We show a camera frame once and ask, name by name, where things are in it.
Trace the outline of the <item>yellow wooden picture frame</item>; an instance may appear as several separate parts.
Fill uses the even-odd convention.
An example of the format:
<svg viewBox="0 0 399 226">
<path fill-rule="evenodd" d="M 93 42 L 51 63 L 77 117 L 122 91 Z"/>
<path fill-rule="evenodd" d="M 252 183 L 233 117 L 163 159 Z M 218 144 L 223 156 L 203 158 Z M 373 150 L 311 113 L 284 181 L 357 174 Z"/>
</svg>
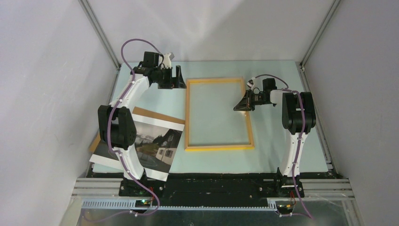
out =
<svg viewBox="0 0 399 226">
<path fill-rule="evenodd" d="M 188 79 L 186 85 L 186 151 L 255 147 L 249 112 L 233 109 L 246 92 L 243 78 Z"/>
</svg>

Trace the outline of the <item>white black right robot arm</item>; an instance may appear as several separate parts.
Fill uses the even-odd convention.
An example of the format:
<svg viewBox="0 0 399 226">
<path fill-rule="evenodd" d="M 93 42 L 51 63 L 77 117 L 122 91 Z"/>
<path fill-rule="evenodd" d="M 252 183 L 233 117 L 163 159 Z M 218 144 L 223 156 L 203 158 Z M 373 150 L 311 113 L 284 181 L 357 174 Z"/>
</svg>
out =
<svg viewBox="0 0 399 226">
<path fill-rule="evenodd" d="M 298 92 L 288 86 L 279 89 L 278 79 L 266 75 L 263 88 L 255 91 L 255 78 L 247 82 L 248 89 L 234 107 L 234 111 L 254 111 L 257 105 L 280 105 L 282 126 L 286 130 L 287 150 L 274 177 L 274 192 L 285 197 L 300 184 L 300 161 L 304 143 L 311 129 L 316 125 L 316 113 L 311 92 Z"/>
</svg>

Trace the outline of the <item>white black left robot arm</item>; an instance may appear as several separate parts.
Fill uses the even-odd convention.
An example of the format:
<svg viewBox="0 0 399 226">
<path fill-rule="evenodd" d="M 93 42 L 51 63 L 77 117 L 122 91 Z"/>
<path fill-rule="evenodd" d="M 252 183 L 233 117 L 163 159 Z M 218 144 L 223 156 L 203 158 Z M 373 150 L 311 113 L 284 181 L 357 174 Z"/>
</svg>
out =
<svg viewBox="0 0 399 226">
<path fill-rule="evenodd" d="M 159 89 L 185 89 L 181 67 L 172 66 L 172 52 L 160 54 L 144 53 L 138 66 L 131 69 L 130 78 L 119 96 L 108 105 L 98 108 L 100 138 L 115 153 L 124 171 L 124 177 L 133 180 L 130 189 L 137 196 L 147 194 L 149 184 L 141 179 L 144 167 L 139 162 L 135 149 L 136 126 L 132 111 L 142 94 L 152 84 Z"/>
</svg>

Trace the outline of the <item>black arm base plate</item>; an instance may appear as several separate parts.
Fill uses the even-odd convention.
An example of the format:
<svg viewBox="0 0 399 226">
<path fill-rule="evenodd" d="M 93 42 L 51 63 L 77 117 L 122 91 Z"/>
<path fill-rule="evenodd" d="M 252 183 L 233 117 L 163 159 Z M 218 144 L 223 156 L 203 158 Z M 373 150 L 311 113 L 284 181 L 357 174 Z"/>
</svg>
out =
<svg viewBox="0 0 399 226">
<path fill-rule="evenodd" d="M 266 207 L 272 198 L 304 197 L 300 181 L 276 173 L 171 173 L 166 181 L 143 177 L 143 186 L 124 178 L 121 197 L 149 197 L 162 207 Z"/>
</svg>

